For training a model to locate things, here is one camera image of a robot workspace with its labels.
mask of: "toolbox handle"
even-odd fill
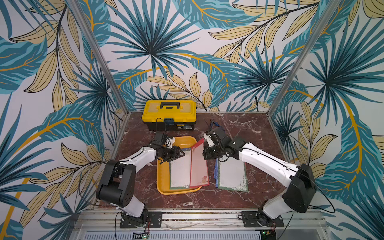
[[[177,106],[177,108],[180,108],[180,102],[161,102],[160,108],[163,108],[163,106]]]

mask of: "white paper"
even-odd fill
[[[218,165],[218,187],[233,191],[248,192],[248,182],[243,161],[230,157]]]
[[[189,188],[191,172],[191,150],[183,151],[184,157],[170,162],[170,187]]]

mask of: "metal pole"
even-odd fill
[[[73,16],[76,19],[78,25],[80,26],[80,29],[82,33],[84,34],[85,38],[88,40],[88,44],[98,62],[98,65],[100,66],[101,70],[103,71],[107,82],[109,86],[111,87],[112,92],[115,94],[116,99],[120,105],[120,108],[123,110],[124,114],[128,114],[128,109],[125,105],[125,101],[120,95],[120,92],[118,90],[118,87],[116,85],[116,82],[113,78],[113,75],[111,71],[109,70],[109,67],[107,65],[107,62],[105,61],[99,44],[96,41],[95,36],[93,35],[93,32],[91,30],[90,25],[88,24],[88,20],[85,17],[85,13],[83,12],[79,1],[78,0],[68,0],[68,3],[70,5],[70,9],[72,10]]]
[[[271,103],[271,107],[267,111],[267,114],[269,116],[272,116],[275,113],[277,106],[280,104],[281,100],[283,99],[285,92],[291,85],[293,78],[297,74],[297,71],[300,69],[303,61],[305,60],[305,58],[313,48],[314,44],[317,42],[317,40],[321,36],[324,28],[328,24],[329,20],[331,19],[333,13],[339,6],[340,2],[341,0],[329,0],[329,3],[327,4],[326,9],[324,10],[323,14],[319,18],[319,22],[313,28],[312,34],[308,38],[307,43],[303,47],[302,51],[299,53],[297,60],[293,64],[293,67],[291,68],[287,77],[285,78],[285,81],[281,85],[279,92],[277,93],[276,97],[273,99],[273,102]]]

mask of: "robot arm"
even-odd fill
[[[266,201],[258,210],[258,223],[269,227],[273,220],[289,211],[304,213],[308,209],[316,190],[312,169],[302,164],[285,162],[259,149],[239,137],[231,139],[220,127],[207,130],[204,134],[204,158],[234,157],[247,162],[274,177],[287,187],[282,193]]]
[[[125,212],[136,226],[145,224],[147,220],[145,204],[133,194],[136,173],[155,159],[161,158],[160,164],[162,164],[185,156],[180,147],[173,146],[174,142],[174,138],[157,132],[150,144],[131,156],[120,161],[109,160],[101,176],[96,198]]]

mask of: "mounting plate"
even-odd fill
[[[150,222],[150,228],[160,228],[161,227],[161,220],[162,220],[162,212],[148,212],[147,215],[147,222]],[[144,224],[141,227],[137,227],[135,224],[137,224],[136,221],[131,219],[129,216],[123,214],[123,218],[120,221],[120,228],[146,228],[148,224]]]
[[[261,227],[259,225],[257,218],[257,211],[244,211],[241,212],[244,227]],[[281,216],[278,216],[276,219],[271,220],[271,223],[267,227],[283,227],[284,222]]]

